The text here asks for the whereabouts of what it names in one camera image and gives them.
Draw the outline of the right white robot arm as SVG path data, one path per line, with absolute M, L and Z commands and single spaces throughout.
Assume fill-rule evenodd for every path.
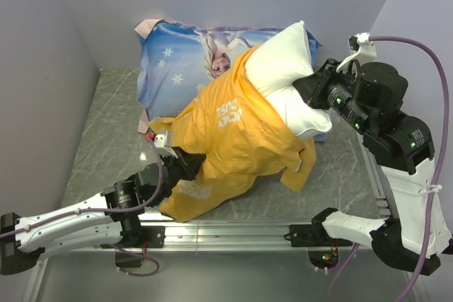
M 362 136 L 389 182 L 398 215 L 365 219 L 324 209 L 312 219 L 319 245 L 332 240 L 367 246 L 386 265 L 431 275 L 440 254 L 452 252 L 452 233 L 435 198 L 435 149 L 429 127 L 402 112 L 407 80 L 385 63 L 349 63 L 347 71 L 329 59 L 294 87 L 313 109 L 332 109 Z

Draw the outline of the white pillow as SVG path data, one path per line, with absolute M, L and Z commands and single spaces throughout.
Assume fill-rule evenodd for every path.
M 256 48 L 245 72 L 296 137 L 309 139 L 331 131 L 329 113 L 309 107 L 293 86 L 314 73 L 304 21 L 289 25 Z

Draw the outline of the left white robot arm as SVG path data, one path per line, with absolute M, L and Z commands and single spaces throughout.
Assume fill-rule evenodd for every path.
M 88 246 L 134 247 L 143 239 L 139 215 L 194 180 L 206 156 L 177 149 L 157 163 L 79 203 L 36 216 L 1 216 L 1 274 L 19 274 L 61 252 Z

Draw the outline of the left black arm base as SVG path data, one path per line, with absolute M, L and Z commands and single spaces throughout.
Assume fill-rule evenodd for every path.
M 160 264 L 148 253 L 149 250 L 162 249 L 166 228 L 164 226 L 145 226 L 137 237 L 125 244 L 100 245 L 100 249 L 115 251 L 114 263 L 116 270 L 131 277 L 150 277 L 157 274 Z M 150 272 L 137 272 L 146 262 L 154 264 Z

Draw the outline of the yellow Mickey Mouse pillowcase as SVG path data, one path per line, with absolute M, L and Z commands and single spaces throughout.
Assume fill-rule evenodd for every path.
M 247 79 L 254 51 L 239 55 L 177 117 L 149 123 L 155 132 L 172 132 L 174 146 L 206 156 L 196 178 L 180 180 L 160 205 L 163 215 L 187 222 L 244 194 L 259 176 L 280 173 L 294 192 L 305 185 L 316 162 L 314 141 L 296 137 Z

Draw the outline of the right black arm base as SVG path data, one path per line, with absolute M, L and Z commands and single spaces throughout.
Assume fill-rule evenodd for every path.
M 315 270 L 334 270 L 339 264 L 339 242 L 312 224 L 292 224 L 284 239 L 293 248 L 307 248 L 309 263 Z

